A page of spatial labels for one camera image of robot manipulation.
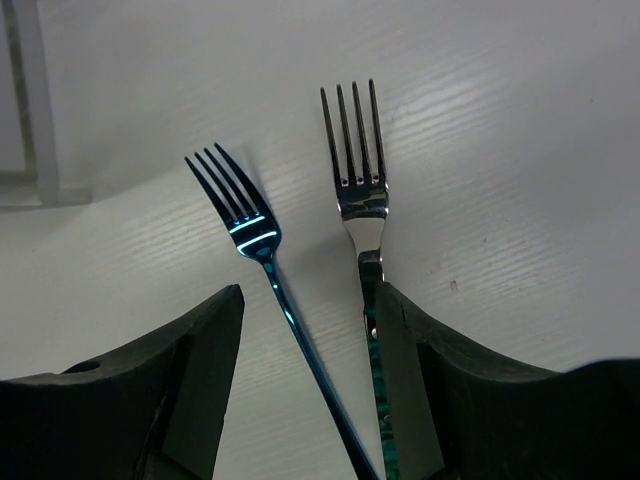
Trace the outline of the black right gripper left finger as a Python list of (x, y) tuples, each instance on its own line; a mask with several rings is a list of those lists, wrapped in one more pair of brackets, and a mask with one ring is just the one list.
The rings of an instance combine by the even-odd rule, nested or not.
[(63, 372), (62, 479), (210, 479), (245, 302), (229, 285), (180, 318)]

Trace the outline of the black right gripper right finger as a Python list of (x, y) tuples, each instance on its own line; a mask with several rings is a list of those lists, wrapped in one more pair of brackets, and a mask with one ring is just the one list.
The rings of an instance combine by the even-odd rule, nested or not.
[(376, 317), (401, 478), (574, 478), (557, 373), (471, 340), (387, 282)]

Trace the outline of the all blue fork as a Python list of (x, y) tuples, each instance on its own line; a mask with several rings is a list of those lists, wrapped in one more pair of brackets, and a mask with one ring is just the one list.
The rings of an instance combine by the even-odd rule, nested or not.
[(184, 158), (217, 211), (237, 252), (261, 265), (296, 343), (314, 377), (340, 435), (356, 477), (376, 479), (377, 472), (339, 400), (306, 325), (276, 262), (282, 230), (267, 200), (238, 163), (219, 144)]

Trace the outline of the silver fork teal marbled handle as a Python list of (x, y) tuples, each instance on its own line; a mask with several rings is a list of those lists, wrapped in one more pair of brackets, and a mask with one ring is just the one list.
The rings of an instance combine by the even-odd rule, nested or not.
[(342, 87), (337, 85), (336, 93), (346, 158), (345, 173), (342, 173), (340, 170), (338, 147), (327, 95), (324, 89), (320, 90), (320, 95), (338, 211), (341, 215), (342, 223), (352, 239), (357, 259), (359, 281), (363, 297), (363, 318), (368, 356), (384, 461), (384, 477), (386, 479), (397, 479), (399, 477), (397, 448), (390, 423), (390, 405), (382, 370), (381, 347), (378, 338), (375, 307), (376, 286), (384, 280), (381, 242), (385, 221), (389, 213), (389, 193), (378, 102), (373, 80), (368, 81), (368, 90), (373, 135), (375, 139), (375, 162), (371, 161), (369, 155), (358, 85), (356, 82), (352, 83), (353, 103), (361, 154), (360, 172), (357, 172), (355, 168), (349, 121)]

